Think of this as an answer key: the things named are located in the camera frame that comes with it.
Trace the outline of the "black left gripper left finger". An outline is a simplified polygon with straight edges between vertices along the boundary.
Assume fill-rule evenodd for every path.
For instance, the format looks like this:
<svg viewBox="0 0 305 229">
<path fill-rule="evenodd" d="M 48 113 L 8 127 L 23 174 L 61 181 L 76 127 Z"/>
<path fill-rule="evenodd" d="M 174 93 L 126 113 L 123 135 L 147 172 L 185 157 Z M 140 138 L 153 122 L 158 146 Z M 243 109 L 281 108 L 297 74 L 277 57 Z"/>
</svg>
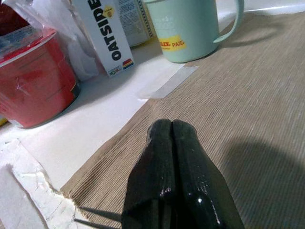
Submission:
<svg viewBox="0 0 305 229">
<path fill-rule="evenodd" d="M 122 212 L 124 229 L 173 229 L 176 211 L 172 122 L 155 121 L 131 170 Z"/>
</svg>

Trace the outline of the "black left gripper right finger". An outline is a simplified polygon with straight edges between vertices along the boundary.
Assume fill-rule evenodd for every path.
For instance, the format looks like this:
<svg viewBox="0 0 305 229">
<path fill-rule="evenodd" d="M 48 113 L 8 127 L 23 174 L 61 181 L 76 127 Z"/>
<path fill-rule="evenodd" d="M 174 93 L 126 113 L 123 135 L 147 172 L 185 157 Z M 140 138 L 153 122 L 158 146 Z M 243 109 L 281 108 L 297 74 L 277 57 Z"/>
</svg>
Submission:
<svg viewBox="0 0 305 229">
<path fill-rule="evenodd" d="M 182 229 L 243 229 L 228 185 L 203 149 L 196 129 L 189 123 L 173 121 L 173 139 L 181 203 Z"/>
</svg>

